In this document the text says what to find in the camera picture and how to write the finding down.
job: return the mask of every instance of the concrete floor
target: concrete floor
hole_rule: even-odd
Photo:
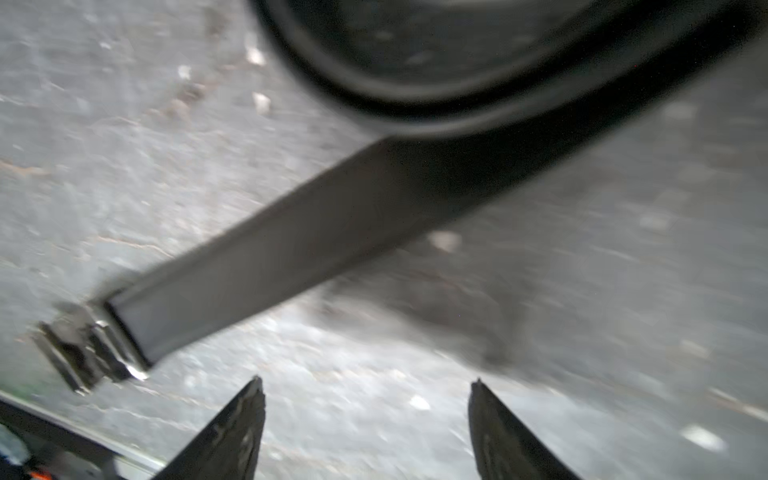
[[[482,375],[584,478],[764,476],[764,40],[444,232],[71,394],[38,321],[376,137],[249,63],[251,27],[231,0],[0,5],[0,388],[169,459],[258,374],[257,478],[450,479]]]

